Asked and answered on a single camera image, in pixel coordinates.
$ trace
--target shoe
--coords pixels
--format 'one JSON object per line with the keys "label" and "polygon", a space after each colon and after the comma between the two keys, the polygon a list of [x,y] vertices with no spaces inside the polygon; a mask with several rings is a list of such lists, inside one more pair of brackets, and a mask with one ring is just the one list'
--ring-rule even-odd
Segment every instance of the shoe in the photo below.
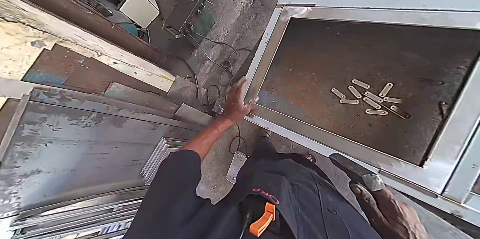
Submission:
{"label": "shoe", "polygon": [[262,137],[266,137],[268,140],[270,140],[270,138],[272,137],[272,131],[264,130],[260,135],[260,138]]}

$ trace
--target orange tag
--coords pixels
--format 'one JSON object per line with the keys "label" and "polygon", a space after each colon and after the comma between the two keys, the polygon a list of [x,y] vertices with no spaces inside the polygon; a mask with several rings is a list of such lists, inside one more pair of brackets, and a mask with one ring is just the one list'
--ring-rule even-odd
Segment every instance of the orange tag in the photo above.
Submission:
{"label": "orange tag", "polygon": [[250,233],[260,237],[272,221],[275,221],[275,205],[267,203],[263,216],[250,225]]}

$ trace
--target hand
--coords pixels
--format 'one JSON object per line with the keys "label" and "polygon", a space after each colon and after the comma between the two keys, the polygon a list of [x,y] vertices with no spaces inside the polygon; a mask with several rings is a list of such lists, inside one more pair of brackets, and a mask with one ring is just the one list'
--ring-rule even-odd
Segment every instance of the hand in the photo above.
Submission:
{"label": "hand", "polygon": [[245,95],[246,87],[247,77],[243,76],[228,92],[228,97],[226,98],[227,106],[225,107],[225,113],[223,116],[232,122],[241,121],[258,101],[258,97],[255,97],[249,100],[247,104],[243,102],[242,96]]}
{"label": "hand", "polygon": [[388,189],[370,193],[355,183],[350,185],[350,189],[357,196],[371,226],[383,239],[428,239],[417,212],[395,200]]}

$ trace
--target metal door frame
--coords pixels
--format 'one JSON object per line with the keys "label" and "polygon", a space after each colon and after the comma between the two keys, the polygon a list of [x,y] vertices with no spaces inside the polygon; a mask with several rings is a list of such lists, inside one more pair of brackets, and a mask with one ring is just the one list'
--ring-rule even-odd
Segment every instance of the metal door frame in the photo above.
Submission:
{"label": "metal door frame", "polygon": [[[258,95],[292,17],[480,30],[475,0],[279,0],[248,70],[245,98]],[[480,195],[471,192],[480,174],[480,63],[477,61],[422,167],[340,137],[261,105],[254,117],[263,128],[321,155],[338,153],[374,171],[406,194],[480,226]]]}
{"label": "metal door frame", "polygon": [[[431,10],[386,10],[386,9],[339,9],[319,7],[282,7],[275,22],[268,44],[258,65],[250,67],[247,77],[251,79],[247,98],[258,95],[270,64],[283,38],[291,18],[361,21],[387,24],[430,26],[479,30],[478,12],[431,11]],[[470,73],[443,129],[433,145],[428,160],[422,167],[359,144],[347,138],[323,130],[314,125],[294,119],[267,107],[256,104],[253,114],[272,123],[316,140],[348,156],[368,163],[406,181],[441,194],[460,156],[475,130],[479,115],[480,64]]]}

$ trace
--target metal sheet stack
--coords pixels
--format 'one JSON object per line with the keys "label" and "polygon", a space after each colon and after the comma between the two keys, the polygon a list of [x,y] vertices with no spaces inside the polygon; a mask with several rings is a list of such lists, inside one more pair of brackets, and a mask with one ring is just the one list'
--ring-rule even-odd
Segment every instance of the metal sheet stack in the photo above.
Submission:
{"label": "metal sheet stack", "polygon": [[121,238],[146,192],[136,187],[23,211],[10,226],[12,239]]}
{"label": "metal sheet stack", "polygon": [[171,119],[179,107],[117,83],[23,95],[0,143],[12,238],[123,237],[160,163],[204,128]]}
{"label": "metal sheet stack", "polygon": [[148,186],[152,183],[157,170],[159,169],[160,163],[167,157],[171,152],[179,150],[186,140],[180,139],[171,139],[171,138],[162,138],[159,144],[155,147],[152,155],[148,158],[145,166],[141,169],[140,174],[143,176],[145,185]]}

